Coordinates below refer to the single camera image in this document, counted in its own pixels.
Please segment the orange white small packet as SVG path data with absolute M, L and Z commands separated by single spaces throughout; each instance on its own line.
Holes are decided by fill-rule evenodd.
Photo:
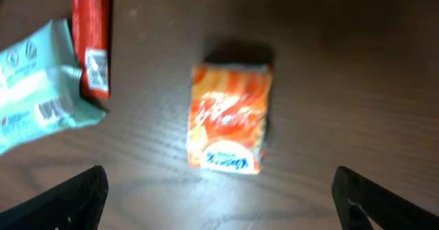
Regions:
M 269 64 L 193 67 L 186 144 L 191 167 L 260 173 L 272 81 Z

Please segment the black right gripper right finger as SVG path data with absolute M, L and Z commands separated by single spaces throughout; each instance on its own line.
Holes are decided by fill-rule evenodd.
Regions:
M 405 200 L 366 177 L 340 166 L 333 178 L 332 197 L 343 230 L 438 228 L 438 216 Z

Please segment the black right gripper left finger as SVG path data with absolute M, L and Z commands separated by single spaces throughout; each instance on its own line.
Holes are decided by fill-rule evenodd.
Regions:
M 2 229 L 98 228 L 106 198 L 108 179 L 100 165 L 1 212 Z

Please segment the red stick sachet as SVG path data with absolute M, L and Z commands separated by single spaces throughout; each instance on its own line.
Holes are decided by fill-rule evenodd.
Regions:
M 80 68 L 83 95 L 110 97 L 111 0 L 72 0 L 72 35 L 75 55 Z

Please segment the teal white wipes packet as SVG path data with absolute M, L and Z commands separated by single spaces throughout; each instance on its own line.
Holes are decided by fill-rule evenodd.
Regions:
M 60 131 L 98 124 L 105 111 L 80 95 L 83 70 L 68 22 L 51 20 L 1 51 L 1 153 Z

